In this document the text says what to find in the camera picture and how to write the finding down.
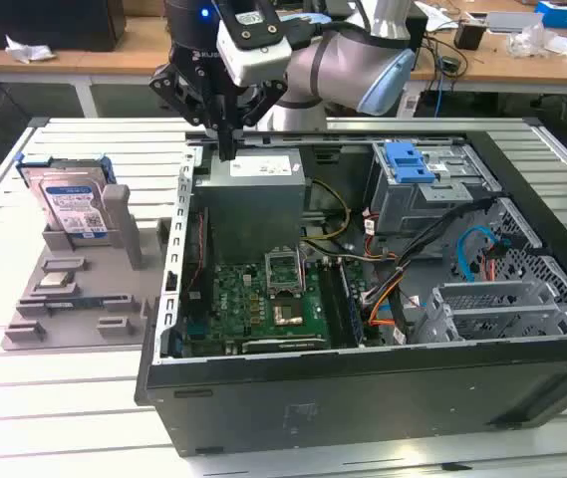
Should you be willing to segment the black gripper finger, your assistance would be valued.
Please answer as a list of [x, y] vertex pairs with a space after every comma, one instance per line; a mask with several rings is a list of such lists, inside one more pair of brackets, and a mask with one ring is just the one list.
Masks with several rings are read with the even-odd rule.
[[220, 160], [227, 159], [227, 124], [219, 95], [212, 86], [207, 65], [194, 66], [190, 79], [174, 63], [160, 66], [151, 77], [150, 88], [193, 125], [202, 125], [216, 139]]
[[259, 120], [287, 92], [284, 81], [266, 81], [253, 87], [234, 87], [226, 96], [226, 159], [232, 160], [246, 126]]

